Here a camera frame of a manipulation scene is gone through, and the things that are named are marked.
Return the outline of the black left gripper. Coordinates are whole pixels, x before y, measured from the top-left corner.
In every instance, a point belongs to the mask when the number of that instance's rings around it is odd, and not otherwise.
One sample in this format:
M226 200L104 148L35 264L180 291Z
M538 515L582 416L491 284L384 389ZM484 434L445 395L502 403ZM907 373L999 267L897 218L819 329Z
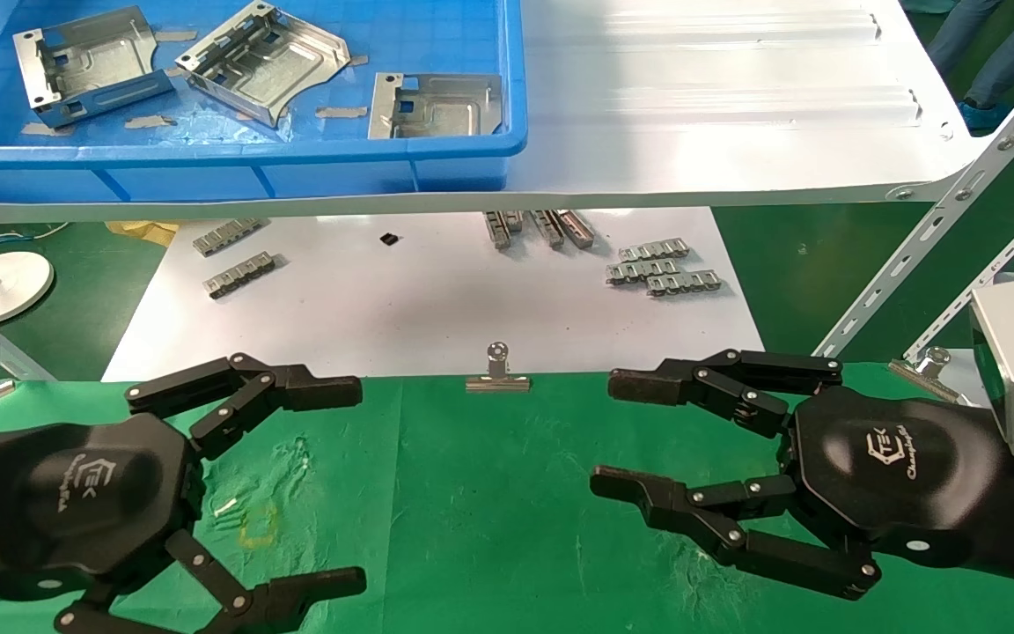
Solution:
M121 423L0 431L0 601L92 586L57 615L56 631L170 633L110 606L116 591L136 593L174 561L220 605L198 633L297 631L314 603L363 593L365 571L341 567L243 587L189 533L205 492L200 457L221 457L279 409L340 409L363 399L358 377L318 378L302 364L233 354L129 388L137 415ZM215 409L190 426L190 441L164 421L209 404Z

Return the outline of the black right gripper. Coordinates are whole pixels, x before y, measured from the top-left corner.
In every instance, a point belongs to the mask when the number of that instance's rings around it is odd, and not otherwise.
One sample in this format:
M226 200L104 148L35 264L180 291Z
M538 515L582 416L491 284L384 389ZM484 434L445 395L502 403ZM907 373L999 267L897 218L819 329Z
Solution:
M924 566L1002 565L1007 538L994 517L1007 448L991 414L924 398L869 397L841 384L837 358L765 350L614 369L613 400L701 407L768 439L791 417L777 394L830 389L794 409L793 479L687 487L596 467L591 492L635 505L645 526L687 537L717 564L845 601L862 598L881 580L871 551ZM741 526L789 511L829 546Z

